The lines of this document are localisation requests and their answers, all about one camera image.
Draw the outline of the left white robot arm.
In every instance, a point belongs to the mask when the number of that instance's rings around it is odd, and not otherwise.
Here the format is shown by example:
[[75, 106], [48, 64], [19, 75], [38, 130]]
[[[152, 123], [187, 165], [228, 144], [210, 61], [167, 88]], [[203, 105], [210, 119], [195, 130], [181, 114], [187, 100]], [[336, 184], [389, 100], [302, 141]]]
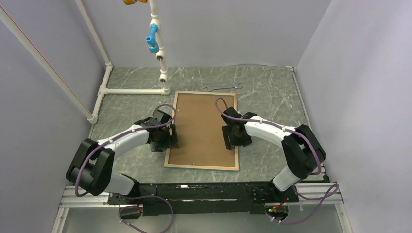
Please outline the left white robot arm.
[[125, 153], [146, 144], [152, 152], [176, 148], [178, 137], [173, 120], [171, 115], [156, 109], [152, 116], [114, 136], [83, 140], [68, 167], [66, 179], [86, 194], [115, 193], [128, 204], [135, 203], [141, 194], [140, 183], [126, 174], [113, 173], [113, 165]]

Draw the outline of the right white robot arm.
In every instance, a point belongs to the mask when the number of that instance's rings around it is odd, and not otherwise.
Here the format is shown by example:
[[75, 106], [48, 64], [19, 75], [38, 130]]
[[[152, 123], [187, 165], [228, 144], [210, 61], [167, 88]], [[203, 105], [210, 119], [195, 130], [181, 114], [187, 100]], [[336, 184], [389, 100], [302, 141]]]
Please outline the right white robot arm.
[[291, 186], [316, 172], [326, 159], [323, 147], [307, 125], [284, 126], [264, 120], [255, 113], [242, 115], [233, 107], [223, 111], [221, 118], [226, 123], [222, 132], [228, 150], [250, 145], [252, 137], [282, 148], [287, 164], [269, 182], [268, 196], [273, 201], [282, 200]]

